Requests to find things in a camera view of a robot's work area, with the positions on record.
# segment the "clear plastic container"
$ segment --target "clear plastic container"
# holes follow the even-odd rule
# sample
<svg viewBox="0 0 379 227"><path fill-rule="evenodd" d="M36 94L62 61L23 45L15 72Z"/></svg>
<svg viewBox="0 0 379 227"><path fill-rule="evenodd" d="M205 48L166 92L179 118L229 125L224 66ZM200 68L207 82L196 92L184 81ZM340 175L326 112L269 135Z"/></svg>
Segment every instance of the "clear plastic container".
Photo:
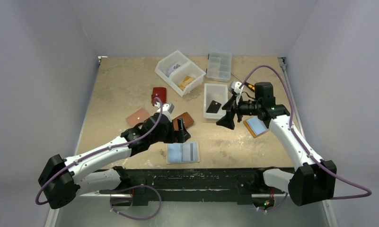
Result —
<svg viewBox="0 0 379 227"><path fill-rule="evenodd" d="M231 79L231 61L231 53L211 52L206 77L216 81L229 82Z"/></svg>
<svg viewBox="0 0 379 227"><path fill-rule="evenodd" d="M217 113L206 113L212 101L221 104ZM204 84L203 117L208 119L220 119L226 111L221 107L228 102L228 88L225 84Z"/></svg>
<svg viewBox="0 0 379 227"><path fill-rule="evenodd" d="M190 93L196 86L203 83L206 74L199 66L193 63L180 51L175 51L157 63L154 70L166 83L168 83L181 97ZM183 90L178 87L189 76L195 78Z"/></svg>

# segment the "gray wall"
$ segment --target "gray wall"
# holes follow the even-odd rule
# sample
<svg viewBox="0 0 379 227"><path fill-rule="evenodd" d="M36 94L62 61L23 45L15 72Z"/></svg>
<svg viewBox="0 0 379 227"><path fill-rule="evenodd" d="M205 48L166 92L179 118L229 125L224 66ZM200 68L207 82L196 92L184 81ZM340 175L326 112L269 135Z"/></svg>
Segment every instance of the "gray wall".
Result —
<svg viewBox="0 0 379 227"><path fill-rule="evenodd" d="M317 0L71 0L98 55L285 56Z"/></svg>
<svg viewBox="0 0 379 227"><path fill-rule="evenodd" d="M37 179L73 154L97 65L67 0L0 0L0 226L43 226Z"/></svg>
<svg viewBox="0 0 379 227"><path fill-rule="evenodd" d="M341 226L379 226L379 0L320 0L288 55L308 141L368 198L334 201ZM335 195L361 193L337 181Z"/></svg>

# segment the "screwdriver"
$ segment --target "screwdriver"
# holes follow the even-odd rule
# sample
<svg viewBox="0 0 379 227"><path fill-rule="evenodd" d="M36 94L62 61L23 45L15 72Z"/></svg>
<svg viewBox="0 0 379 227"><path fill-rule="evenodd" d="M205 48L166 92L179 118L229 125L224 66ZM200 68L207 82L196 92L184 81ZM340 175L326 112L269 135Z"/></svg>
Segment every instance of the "screwdriver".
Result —
<svg viewBox="0 0 379 227"><path fill-rule="evenodd" d="M240 78L238 78L237 76L235 76L234 74L231 73L231 75L235 78L237 78L239 81L243 82L243 80L241 80ZM252 84L248 83L248 82L245 82L245 86L247 86L249 89L251 89L251 91L255 92L255 86L253 86Z"/></svg>

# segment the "tabletop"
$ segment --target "tabletop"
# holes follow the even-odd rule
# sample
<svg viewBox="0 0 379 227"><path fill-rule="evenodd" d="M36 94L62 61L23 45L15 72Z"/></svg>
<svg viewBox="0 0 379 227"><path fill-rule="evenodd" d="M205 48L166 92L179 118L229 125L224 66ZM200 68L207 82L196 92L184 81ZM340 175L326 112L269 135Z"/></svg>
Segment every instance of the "tabletop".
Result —
<svg viewBox="0 0 379 227"><path fill-rule="evenodd" d="M201 69L206 71L207 56L188 57ZM130 169L140 168L234 168L234 167L291 167L290 158L278 139L270 132L253 138L243 122L237 123L235 130L217 126L216 120L203 118L204 83L227 84L208 80L191 93L180 97L154 69L163 57L142 58L103 58L99 67L96 83L90 99L77 154L103 145L126 129L130 128L125 118L144 108L151 115L156 108L151 104L153 87L167 88L167 102L175 106L172 117L188 112L195 124L188 128L191 139L197 142L200 162L185 164L167 163L167 144L156 143L147 151L128 159L109 164ZM270 65L281 72L277 57L233 56L231 72L244 79L258 65ZM277 76L269 69L261 68L254 72L249 83L271 82L277 104L284 104L289 109L285 91Z"/></svg>

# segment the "brown wallet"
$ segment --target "brown wallet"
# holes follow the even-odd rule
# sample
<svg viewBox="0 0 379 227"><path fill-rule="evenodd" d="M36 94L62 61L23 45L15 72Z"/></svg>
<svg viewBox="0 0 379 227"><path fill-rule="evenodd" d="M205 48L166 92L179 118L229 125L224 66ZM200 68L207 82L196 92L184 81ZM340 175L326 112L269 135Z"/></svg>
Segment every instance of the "brown wallet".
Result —
<svg viewBox="0 0 379 227"><path fill-rule="evenodd" d="M184 126L186 129L188 129L189 127L191 127L195 121L192 119L192 117L189 115L188 112L185 112L181 115L179 115L178 117L174 118L173 119L173 124L174 124L174 130L178 130L178 118L181 117L182 120L184 120Z"/></svg>

